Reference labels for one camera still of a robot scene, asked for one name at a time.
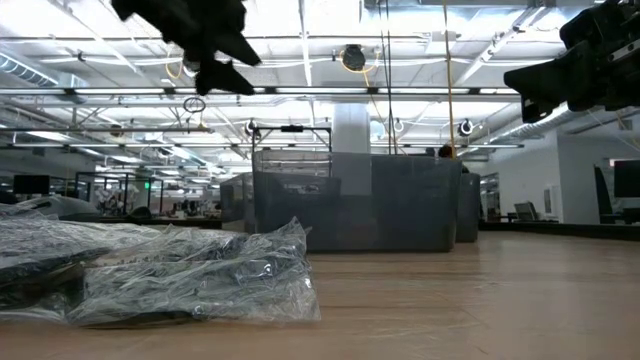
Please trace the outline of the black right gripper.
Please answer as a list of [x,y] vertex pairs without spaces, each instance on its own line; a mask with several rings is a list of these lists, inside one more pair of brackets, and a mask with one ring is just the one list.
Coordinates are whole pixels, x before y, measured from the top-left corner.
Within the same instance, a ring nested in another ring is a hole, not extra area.
[[640,0],[602,0],[560,30],[566,52],[503,79],[519,90],[524,123],[537,123],[564,105],[568,111],[602,106],[640,107]]

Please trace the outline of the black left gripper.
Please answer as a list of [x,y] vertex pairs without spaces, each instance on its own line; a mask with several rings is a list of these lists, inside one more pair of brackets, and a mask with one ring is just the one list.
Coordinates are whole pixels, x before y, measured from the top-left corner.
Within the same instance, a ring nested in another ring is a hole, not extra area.
[[[126,21],[136,14],[153,25],[165,42],[179,45],[190,60],[221,51],[249,66],[261,58],[242,35],[246,8],[243,0],[111,0],[117,16]],[[253,95],[254,87],[233,66],[215,59],[200,63],[195,76],[198,95],[218,89]]]

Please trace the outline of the black round pad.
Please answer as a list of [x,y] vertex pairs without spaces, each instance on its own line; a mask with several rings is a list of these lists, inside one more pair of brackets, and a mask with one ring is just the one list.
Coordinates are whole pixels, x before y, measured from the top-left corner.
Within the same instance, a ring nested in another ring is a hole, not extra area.
[[277,251],[303,256],[308,231],[309,228],[305,229],[297,218],[274,231],[256,234],[171,228],[154,240],[150,258],[164,262],[231,260]]
[[68,221],[42,208],[0,203],[0,321],[63,322],[81,301],[87,263],[159,234],[131,223]]
[[227,260],[137,262],[85,271],[74,325],[106,325],[148,315],[200,321],[309,322],[321,319],[311,268],[293,247]]

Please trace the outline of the black standing panel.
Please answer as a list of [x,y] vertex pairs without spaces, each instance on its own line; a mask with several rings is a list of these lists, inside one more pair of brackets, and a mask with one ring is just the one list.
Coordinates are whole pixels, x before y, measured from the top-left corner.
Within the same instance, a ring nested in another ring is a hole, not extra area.
[[612,210],[609,192],[606,186],[604,175],[598,166],[594,167],[594,177],[600,223],[614,224],[615,216]]

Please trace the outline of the grey office chair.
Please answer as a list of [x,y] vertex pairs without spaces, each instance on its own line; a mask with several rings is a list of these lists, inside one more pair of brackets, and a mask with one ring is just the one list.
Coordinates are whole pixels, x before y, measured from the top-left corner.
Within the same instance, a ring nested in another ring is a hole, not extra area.
[[522,203],[516,203],[514,205],[517,219],[520,221],[537,221],[539,219],[538,213],[535,209],[535,206],[532,202],[526,201]]

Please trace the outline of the black computer monitor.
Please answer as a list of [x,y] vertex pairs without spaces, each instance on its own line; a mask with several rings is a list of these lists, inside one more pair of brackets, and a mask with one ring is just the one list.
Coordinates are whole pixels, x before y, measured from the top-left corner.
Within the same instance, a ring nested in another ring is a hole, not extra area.
[[50,177],[48,175],[16,174],[13,177],[13,192],[21,195],[48,194]]

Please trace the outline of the black background station frame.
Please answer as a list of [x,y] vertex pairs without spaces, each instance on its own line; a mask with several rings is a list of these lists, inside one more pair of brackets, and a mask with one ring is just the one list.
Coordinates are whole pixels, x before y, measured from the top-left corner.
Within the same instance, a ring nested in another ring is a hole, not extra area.
[[[311,143],[265,143],[265,140],[273,133],[279,132],[284,134],[298,134],[310,132],[315,136],[317,141]],[[251,152],[255,152],[257,148],[326,148],[328,152],[333,151],[333,132],[329,127],[316,127],[304,125],[281,125],[281,126],[253,126],[250,129],[251,135]]]

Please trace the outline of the black wall screen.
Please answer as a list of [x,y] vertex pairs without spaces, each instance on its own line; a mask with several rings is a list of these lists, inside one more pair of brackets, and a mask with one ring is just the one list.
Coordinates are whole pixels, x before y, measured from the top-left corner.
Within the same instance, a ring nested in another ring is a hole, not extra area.
[[615,160],[614,196],[640,198],[640,160]]

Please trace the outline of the black framed glass enclosure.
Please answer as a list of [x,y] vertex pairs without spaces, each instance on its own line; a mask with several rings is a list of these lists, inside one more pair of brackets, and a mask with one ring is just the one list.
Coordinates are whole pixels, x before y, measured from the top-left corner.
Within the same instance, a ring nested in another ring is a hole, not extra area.
[[132,172],[77,172],[74,193],[95,205],[102,216],[124,217],[138,208],[159,216],[164,208],[165,181]]

